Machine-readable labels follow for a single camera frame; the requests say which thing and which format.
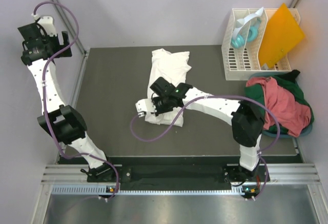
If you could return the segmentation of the white printed t shirt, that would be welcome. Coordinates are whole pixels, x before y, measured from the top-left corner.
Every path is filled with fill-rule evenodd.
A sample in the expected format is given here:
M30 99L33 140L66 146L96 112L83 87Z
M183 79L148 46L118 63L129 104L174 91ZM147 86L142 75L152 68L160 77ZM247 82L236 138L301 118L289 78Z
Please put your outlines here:
M172 53L163 48L153 50L147 98L158 96L151 90L150 86L160 77L166 80L167 89L171 86L177 87L178 84L185 83L187 73L192 69L188 64L189 57L189 51ZM145 116L145 121L156 125L170 125L180 110L181 108L174 108L172 111L158 116L148 113Z

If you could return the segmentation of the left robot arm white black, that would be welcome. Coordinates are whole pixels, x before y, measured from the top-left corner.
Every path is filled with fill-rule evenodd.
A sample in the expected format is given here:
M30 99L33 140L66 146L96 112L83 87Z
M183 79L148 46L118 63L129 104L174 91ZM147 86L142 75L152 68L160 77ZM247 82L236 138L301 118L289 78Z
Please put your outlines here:
M18 28L23 37L22 62L33 75L42 102L42 114L38 124L53 138L60 154L68 159L62 145L75 149L87 163L81 170L89 182L118 182L118 171L107 160L87 134L87 124L82 115L62 97L56 76L55 58L70 57L71 43L66 31L63 43L54 30L47 31L38 22Z

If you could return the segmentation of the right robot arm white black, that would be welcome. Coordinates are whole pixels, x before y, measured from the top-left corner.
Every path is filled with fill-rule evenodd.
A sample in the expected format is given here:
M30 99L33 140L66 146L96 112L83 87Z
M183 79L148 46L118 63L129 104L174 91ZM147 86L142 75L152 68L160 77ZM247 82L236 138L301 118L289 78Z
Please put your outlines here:
M227 181L246 182L257 176L264 126L264 115L259 106L239 98L214 98L186 83L175 86L163 77L151 84L150 89L157 95L151 98L156 116L185 107L218 118L232 127L233 139L239 144L240 159L238 168L227 173Z

